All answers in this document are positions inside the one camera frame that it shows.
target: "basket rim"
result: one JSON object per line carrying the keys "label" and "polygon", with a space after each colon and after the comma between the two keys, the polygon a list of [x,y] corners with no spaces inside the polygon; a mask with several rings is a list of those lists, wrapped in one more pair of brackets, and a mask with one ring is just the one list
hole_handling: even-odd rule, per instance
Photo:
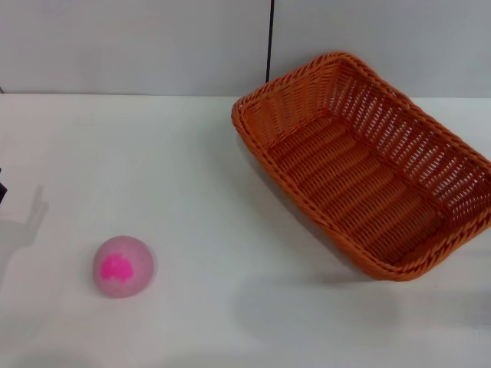
{"label": "basket rim", "polygon": [[[306,212],[311,220],[317,222],[331,237],[333,237],[338,243],[341,243],[341,247],[344,253],[352,259],[357,259],[358,264],[371,264],[384,274],[414,274],[412,278],[423,274],[430,266],[440,263],[454,247],[468,238],[472,238],[470,235],[476,235],[489,226],[491,222],[491,208],[482,211],[480,214],[469,220],[459,228],[455,228],[447,237],[443,239],[429,238],[425,242],[434,243],[428,251],[421,255],[416,260],[404,266],[393,266],[380,259],[374,257],[370,252],[359,247],[358,243],[351,238],[348,234],[343,232],[332,219],[323,213],[319,207],[316,206],[308,197],[306,197],[302,191],[296,186],[296,184],[288,178],[288,176],[275,164],[273,160],[269,158],[265,147],[259,143],[255,137],[250,133],[246,125],[246,118],[244,112],[248,107],[257,104],[260,100],[267,98],[268,96],[277,94],[283,88],[288,87],[290,84],[302,79],[305,75],[318,69],[338,64],[341,62],[347,62],[363,77],[367,78],[372,84],[374,84],[379,90],[389,98],[391,103],[397,105],[412,117],[422,123],[428,130],[435,132],[445,143],[453,147],[457,152],[463,153],[463,155],[469,159],[473,164],[483,169],[485,173],[491,174],[491,163],[480,153],[475,151],[472,147],[463,142],[458,136],[449,131],[441,123],[438,123],[434,118],[422,111],[416,104],[414,104],[408,96],[395,89],[385,80],[378,76],[370,67],[368,67],[360,58],[346,51],[335,51],[329,54],[323,54],[315,58],[311,63],[306,64],[295,71],[286,74],[283,77],[277,78],[258,88],[251,94],[240,98],[233,105],[232,108],[232,121],[236,129],[239,131],[243,139],[246,139],[248,144],[252,145],[255,149],[252,149],[252,153],[267,166],[266,169],[270,169],[272,172],[278,175],[278,184],[283,189],[293,192],[297,199],[294,201]],[[312,216],[320,218],[322,222],[315,220]]]}

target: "ball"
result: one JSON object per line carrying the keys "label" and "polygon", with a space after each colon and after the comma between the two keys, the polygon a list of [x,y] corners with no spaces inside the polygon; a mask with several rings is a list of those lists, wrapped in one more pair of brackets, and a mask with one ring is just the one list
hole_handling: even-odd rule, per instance
{"label": "ball", "polygon": [[155,262],[136,238],[117,236],[105,241],[94,259],[94,281],[108,297],[131,297],[152,281]]}

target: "pink spot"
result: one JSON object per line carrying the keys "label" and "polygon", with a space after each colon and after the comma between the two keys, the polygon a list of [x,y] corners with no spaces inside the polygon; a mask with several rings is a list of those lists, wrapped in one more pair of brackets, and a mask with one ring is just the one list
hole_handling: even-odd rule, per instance
{"label": "pink spot", "polygon": [[131,262],[122,255],[108,255],[101,265],[101,277],[104,280],[116,278],[121,282],[126,282],[133,277]]}

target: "wicker basket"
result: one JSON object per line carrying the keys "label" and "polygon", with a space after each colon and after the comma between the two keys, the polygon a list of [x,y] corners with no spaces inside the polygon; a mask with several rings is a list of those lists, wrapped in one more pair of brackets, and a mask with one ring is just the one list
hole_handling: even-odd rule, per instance
{"label": "wicker basket", "polygon": [[408,281],[488,228],[491,164],[355,56],[316,58],[232,120],[273,179],[362,271]]}

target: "woven basket bottom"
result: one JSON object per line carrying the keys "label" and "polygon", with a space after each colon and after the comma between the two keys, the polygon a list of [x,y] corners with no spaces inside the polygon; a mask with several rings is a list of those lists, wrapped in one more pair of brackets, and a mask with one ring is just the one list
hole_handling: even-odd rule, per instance
{"label": "woven basket bottom", "polygon": [[403,265],[445,218],[384,165],[342,121],[322,117],[269,150],[275,163],[346,235]]}

